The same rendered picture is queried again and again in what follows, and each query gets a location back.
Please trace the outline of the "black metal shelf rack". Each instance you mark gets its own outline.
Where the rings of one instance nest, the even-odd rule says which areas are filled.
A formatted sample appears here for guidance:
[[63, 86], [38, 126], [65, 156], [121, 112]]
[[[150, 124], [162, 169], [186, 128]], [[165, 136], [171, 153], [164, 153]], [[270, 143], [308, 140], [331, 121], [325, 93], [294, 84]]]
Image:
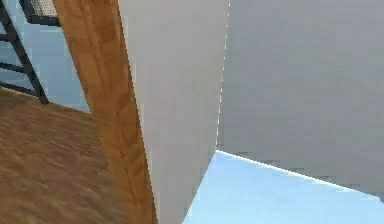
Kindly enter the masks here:
[[[18, 2], [28, 23], [54, 27], [61, 26], [56, 10], [52, 7], [53, 0], [18, 0]], [[49, 100], [27, 55], [20, 35], [16, 31], [11, 16], [5, 7], [4, 0], [0, 0], [0, 24], [4, 28], [4, 33], [0, 33], [0, 42], [10, 43], [20, 62], [19, 65], [0, 62], [0, 69], [25, 75], [32, 86], [32, 88], [29, 89], [0, 81], [0, 88], [6, 88], [33, 96], [38, 98], [41, 104], [48, 104]]]

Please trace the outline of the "brown wooden door frame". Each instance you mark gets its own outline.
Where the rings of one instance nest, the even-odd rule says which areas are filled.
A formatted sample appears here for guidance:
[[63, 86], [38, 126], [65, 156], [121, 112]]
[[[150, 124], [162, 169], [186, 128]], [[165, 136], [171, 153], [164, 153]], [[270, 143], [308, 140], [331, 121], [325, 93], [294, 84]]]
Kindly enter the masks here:
[[128, 224], [158, 224], [118, 0], [53, 0]]

